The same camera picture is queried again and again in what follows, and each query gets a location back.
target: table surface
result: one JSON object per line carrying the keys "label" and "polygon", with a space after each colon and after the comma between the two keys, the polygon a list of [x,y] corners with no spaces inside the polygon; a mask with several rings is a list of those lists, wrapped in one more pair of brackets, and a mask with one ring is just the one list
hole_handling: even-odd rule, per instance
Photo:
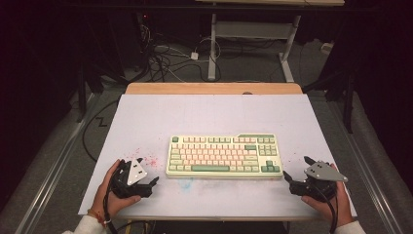
{"label": "table surface", "polygon": [[[214,85],[221,88],[216,90],[220,94],[212,94]],[[281,91],[284,95],[270,95],[268,87],[263,85],[272,87],[273,94]],[[285,89],[274,89],[282,86]],[[259,87],[265,95],[259,95]],[[288,87],[295,87],[295,84],[131,84],[119,103],[79,215],[87,213],[97,187],[116,159],[142,158],[141,164],[148,177],[140,183],[148,183],[155,176],[160,179],[149,198],[120,211],[118,218],[319,218],[299,196],[289,193],[284,179],[168,178],[165,173],[169,138],[174,135],[275,134],[283,169],[296,180],[306,178],[304,169],[309,166],[304,162],[305,155],[334,163],[308,97],[301,94],[301,90],[288,94],[285,92]],[[238,95],[245,88],[255,95]],[[222,95],[225,90],[231,94]],[[197,95],[176,94],[196,92]],[[357,215],[353,204],[352,213]]]}
{"label": "table surface", "polygon": [[271,4],[271,5],[302,5],[302,6],[343,6],[344,0],[197,0],[211,3],[241,3],[241,4]]}

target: table leg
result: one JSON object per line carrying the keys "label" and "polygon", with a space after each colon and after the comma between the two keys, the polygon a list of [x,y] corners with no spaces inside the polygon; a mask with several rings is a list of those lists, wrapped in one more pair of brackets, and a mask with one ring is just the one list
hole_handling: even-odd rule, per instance
{"label": "table leg", "polygon": [[212,14],[211,32],[210,32],[210,54],[209,54],[209,67],[207,71],[208,81],[215,80],[215,63],[216,63],[216,51],[215,51],[215,39],[216,39],[216,14]]}
{"label": "table leg", "polygon": [[289,68],[288,65],[288,55],[289,52],[291,51],[291,47],[292,44],[294,43],[294,37],[295,37],[295,33],[297,33],[297,29],[298,29],[298,23],[300,22],[301,16],[296,16],[294,18],[294,23],[291,26],[287,41],[286,41],[286,45],[285,45],[285,51],[284,53],[280,53],[280,63],[282,64],[282,71],[285,77],[285,81],[286,82],[294,82],[294,79],[292,78],[292,73],[291,73],[291,69]]}

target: electronic device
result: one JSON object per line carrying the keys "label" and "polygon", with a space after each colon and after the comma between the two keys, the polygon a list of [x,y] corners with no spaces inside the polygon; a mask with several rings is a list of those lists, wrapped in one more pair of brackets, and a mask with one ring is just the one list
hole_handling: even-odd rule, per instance
{"label": "electronic device", "polygon": [[167,176],[281,178],[276,136],[172,136]]}
{"label": "electronic device", "polygon": [[147,176],[147,173],[140,166],[141,158],[128,162],[122,160],[117,170],[113,174],[110,188],[119,198],[127,198],[134,195],[149,197],[152,194],[152,187],[156,185],[159,177],[155,177],[149,184],[139,184],[138,182]]}
{"label": "electronic device", "polygon": [[304,181],[292,180],[292,177],[283,172],[285,180],[289,183],[289,191],[291,194],[298,196],[310,196],[320,202],[327,202],[336,195],[336,181],[348,181],[337,170],[333,169],[327,163],[322,161],[314,161],[310,157],[305,156],[304,161],[310,165],[304,173],[307,179]]}

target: stain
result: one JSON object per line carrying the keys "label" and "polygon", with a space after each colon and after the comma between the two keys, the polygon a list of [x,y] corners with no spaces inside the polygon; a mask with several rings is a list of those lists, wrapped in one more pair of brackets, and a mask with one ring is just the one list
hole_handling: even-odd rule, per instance
{"label": "stain", "polygon": [[178,179],[177,182],[183,192],[190,192],[192,188],[193,178],[182,178]]}
{"label": "stain", "polygon": [[158,168],[158,158],[153,155],[143,158],[145,165],[152,168]]}

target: dark background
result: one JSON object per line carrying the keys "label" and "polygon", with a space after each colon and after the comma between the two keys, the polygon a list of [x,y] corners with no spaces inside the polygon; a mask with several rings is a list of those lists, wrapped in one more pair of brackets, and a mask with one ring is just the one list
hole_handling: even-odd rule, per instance
{"label": "dark background", "polygon": [[[378,2],[347,1],[346,4],[369,7]],[[384,1],[383,11],[374,16],[305,16],[296,41],[304,44],[314,38],[324,42],[335,40],[335,48],[320,79],[357,61],[354,66],[356,91],[379,139],[412,191],[409,144],[413,138],[410,136],[413,132],[410,93],[413,49],[408,14],[411,6],[407,3]],[[209,32],[209,15],[157,13],[148,16],[148,23],[155,31],[189,45],[196,45],[200,37]],[[274,18],[261,16],[254,20]],[[69,100],[78,87],[80,64],[92,62],[123,75],[125,67],[139,62],[134,29],[130,13],[85,15],[67,11],[52,0],[0,3],[0,209],[12,196],[51,130],[70,110]],[[125,38],[123,33],[129,33],[131,39],[119,41]],[[87,72],[85,78],[92,87],[96,86],[98,75],[96,71]],[[344,89],[339,82],[331,82],[325,88]]]}

